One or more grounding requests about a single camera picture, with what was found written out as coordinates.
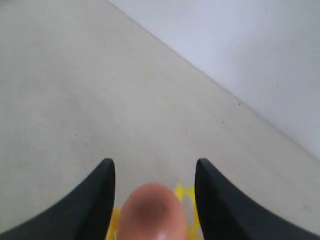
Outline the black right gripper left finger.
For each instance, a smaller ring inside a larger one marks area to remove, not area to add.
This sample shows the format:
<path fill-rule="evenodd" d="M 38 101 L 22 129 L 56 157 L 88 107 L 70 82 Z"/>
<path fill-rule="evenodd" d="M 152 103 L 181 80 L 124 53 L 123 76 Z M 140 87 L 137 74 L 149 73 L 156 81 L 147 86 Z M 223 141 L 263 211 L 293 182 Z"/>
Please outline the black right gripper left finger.
<path fill-rule="evenodd" d="M 105 158 L 74 190 L 32 219 L 1 233 L 2 240 L 104 240 L 115 201 L 116 173 Z"/>

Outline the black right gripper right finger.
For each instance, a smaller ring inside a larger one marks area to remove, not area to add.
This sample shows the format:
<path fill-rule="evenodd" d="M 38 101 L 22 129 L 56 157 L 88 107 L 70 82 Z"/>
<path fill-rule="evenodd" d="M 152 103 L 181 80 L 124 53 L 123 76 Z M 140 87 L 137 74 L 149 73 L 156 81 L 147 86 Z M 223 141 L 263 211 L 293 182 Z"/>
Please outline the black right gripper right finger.
<path fill-rule="evenodd" d="M 320 237 L 259 205 L 208 159 L 195 170 L 195 202 L 206 240 L 318 240 Z"/>

